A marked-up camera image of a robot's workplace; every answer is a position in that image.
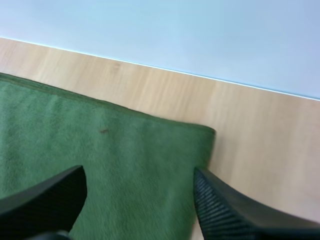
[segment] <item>light wood laminate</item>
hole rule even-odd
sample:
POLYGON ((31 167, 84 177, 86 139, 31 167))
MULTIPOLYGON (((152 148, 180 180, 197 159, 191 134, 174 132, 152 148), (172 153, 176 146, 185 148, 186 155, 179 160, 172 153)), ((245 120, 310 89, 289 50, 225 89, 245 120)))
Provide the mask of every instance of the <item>light wood laminate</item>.
MULTIPOLYGON (((320 101, 0 38, 0 72, 214 128, 210 170, 320 222, 320 101)), ((199 227, 194 239, 201 239, 199 227)))

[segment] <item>white wall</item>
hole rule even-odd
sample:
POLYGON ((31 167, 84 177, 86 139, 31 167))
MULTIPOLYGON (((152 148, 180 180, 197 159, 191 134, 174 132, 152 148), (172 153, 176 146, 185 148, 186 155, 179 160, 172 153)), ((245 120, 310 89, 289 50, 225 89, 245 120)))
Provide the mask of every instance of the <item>white wall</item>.
POLYGON ((320 0, 0 0, 0 36, 320 98, 320 0))

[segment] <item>green towel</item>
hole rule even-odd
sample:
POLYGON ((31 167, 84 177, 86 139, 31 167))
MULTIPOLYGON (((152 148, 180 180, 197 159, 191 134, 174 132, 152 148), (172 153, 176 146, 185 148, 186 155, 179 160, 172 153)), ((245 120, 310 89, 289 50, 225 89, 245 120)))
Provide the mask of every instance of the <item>green towel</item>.
POLYGON ((187 240, 194 167, 207 166, 214 136, 0 73, 0 198, 83 165, 76 240, 187 240))

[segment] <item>green mat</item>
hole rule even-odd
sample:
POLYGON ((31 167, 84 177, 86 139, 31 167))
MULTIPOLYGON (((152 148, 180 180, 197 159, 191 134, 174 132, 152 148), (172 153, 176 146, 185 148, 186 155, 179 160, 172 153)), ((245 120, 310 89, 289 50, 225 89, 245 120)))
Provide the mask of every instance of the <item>green mat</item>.
POLYGON ((208 164, 214 136, 0 73, 0 198, 83 165, 88 197, 76 240, 187 240, 193 170, 208 164))

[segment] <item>black plastic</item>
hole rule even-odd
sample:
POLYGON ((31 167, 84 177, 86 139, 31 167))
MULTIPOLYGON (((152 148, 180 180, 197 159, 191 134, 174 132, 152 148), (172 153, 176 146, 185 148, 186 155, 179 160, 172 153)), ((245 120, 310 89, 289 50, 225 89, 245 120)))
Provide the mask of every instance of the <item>black plastic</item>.
POLYGON ((205 240, 320 239, 320 224, 261 204, 207 169, 194 170, 194 202, 205 240))
POLYGON ((69 232, 86 198, 82 166, 4 198, 0 200, 0 239, 23 240, 46 232, 69 232))

